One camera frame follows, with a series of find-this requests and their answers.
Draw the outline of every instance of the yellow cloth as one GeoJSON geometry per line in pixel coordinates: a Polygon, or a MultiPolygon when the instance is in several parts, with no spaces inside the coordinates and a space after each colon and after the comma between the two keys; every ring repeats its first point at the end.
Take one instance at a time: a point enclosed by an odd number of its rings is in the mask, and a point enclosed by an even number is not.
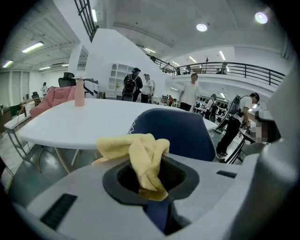
{"type": "Polygon", "coordinates": [[[168,153],[170,142],[166,139],[155,140],[152,134],[131,134],[107,137],[97,140],[97,149],[102,154],[93,162],[98,164],[129,154],[131,165],[140,183],[139,195],[162,201],[168,196],[158,178],[162,154],[168,153]]]}

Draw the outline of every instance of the railing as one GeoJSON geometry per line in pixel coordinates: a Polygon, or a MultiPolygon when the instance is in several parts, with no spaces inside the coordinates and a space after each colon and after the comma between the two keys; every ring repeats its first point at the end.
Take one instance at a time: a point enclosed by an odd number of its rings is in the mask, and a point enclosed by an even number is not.
{"type": "Polygon", "coordinates": [[[92,18],[92,11],[90,8],[90,0],[74,0],[78,15],[80,16],[85,30],[89,35],[90,41],[93,40],[95,33],[96,33],[96,27],[92,18]]]}
{"type": "Polygon", "coordinates": [[[150,57],[150,59],[159,67],[160,70],[162,70],[163,72],[174,76],[174,72],[175,72],[175,68],[170,65],[170,63],[164,62],[154,56],[148,55],[147,56],[150,57]]]}
{"type": "Polygon", "coordinates": [[[185,74],[222,74],[230,76],[244,77],[254,81],[268,84],[272,87],[278,87],[284,80],[285,75],[255,65],[237,63],[237,62],[204,62],[196,63],[187,66],[173,67],[170,63],[166,63],[158,58],[148,55],[151,60],[169,75],[185,75],[185,74]]]}

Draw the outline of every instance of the ceiling light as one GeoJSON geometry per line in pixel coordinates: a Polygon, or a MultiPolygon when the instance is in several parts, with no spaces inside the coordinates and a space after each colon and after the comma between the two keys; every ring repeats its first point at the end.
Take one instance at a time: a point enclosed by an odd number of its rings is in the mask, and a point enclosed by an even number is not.
{"type": "Polygon", "coordinates": [[[172,61],[174,64],[176,64],[177,66],[180,66],[177,62],[172,61]]]}
{"type": "Polygon", "coordinates": [[[94,22],[97,22],[96,10],[92,9],[92,15],[93,15],[94,22]]]}
{"type": "Polygon", "coordinates": [[[223,58],[223,60],[226,60],[224,53],[222,51],[219,51],[219,53],[221,54],[221,57],[223,58]]]}
{"type": "Polygon", "coordinates": [[[13,63],[13,61],[12,60],[9,60],[3,67],[4,68],[7,68],[10,64],[12,64],[13,63]]]}
{"type": "Polygon", "coordinates": [[[265,13],[262,12],[258,12],[255,14],[255,19],[261,23],[261,24],[265,24],[268,21],[268,17],[265,13]]]}
{"type": "Polygon", "coordinates": [[[197,30],[198,31],[200,31],[200,32],[205,32],[206,30],[207,30],[207,27],[206,27],[206,25],[205,24],[198,24],[197,26],[196,26],[196,28],[197,28],[197,30]]]}
{"type": "Polygon", "coordinates": [[[51,68],[51,67],[42,67],[39,70],[44,70],[44,69],[48,69],[48,68],[51,68]]]}
{"type": "Polygon", "coordinates": [[[150,48],[147,48],[147,47],[145,47],[144,49],[145,49],[145,50],[147,50],[147,51],[150,51],[150,52],[156,53],[156,51],[154,51],[154,50],[152,50],[152,49],[150,49],[150,48]]]}
{"type": "Polygon", "coordinates": [[[197,63],[197,61],[196,61],[193,57],[189,56],[189,58],[190,58],[194,63],[197,63]]]}
{"type": "Polygon", "coordinates": [[[31,50],[33,50],[33,49],[36,49],[37,47],[40,47],[40,46],[43,46],[43,45],[44,45],[43,42],[38,42],[38,43],[32,45],[31,47],[26,48],[26,49],[23,50],[22,52],[23,52],[23,53],[28,53],[29,51],[31,51],[31,50]]]}

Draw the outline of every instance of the pink chair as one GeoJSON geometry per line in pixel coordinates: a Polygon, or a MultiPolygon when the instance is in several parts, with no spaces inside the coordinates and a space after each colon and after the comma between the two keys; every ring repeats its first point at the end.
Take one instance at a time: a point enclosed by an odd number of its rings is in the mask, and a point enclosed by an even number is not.
{"type": "Polygon", "coordinates": [[[30,110],[31,118],[33,119],[41,113],[61,103],[74,100],[75,88],[76,86],[64,88],[51,87],[45,96],[45,100],[30,110]]]}

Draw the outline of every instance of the pink bottle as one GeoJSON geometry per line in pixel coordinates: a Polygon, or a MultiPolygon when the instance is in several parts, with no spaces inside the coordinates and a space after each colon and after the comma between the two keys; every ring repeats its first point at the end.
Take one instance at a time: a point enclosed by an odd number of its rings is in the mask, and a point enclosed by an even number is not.
{"type": "Polygon", "coordinates": [[[79,79],[76,80],[76,89],[74,93],[75,99],[75,106],[80,107],[84,106],[84,88],[83,88],[84,81],[79,79]]]}

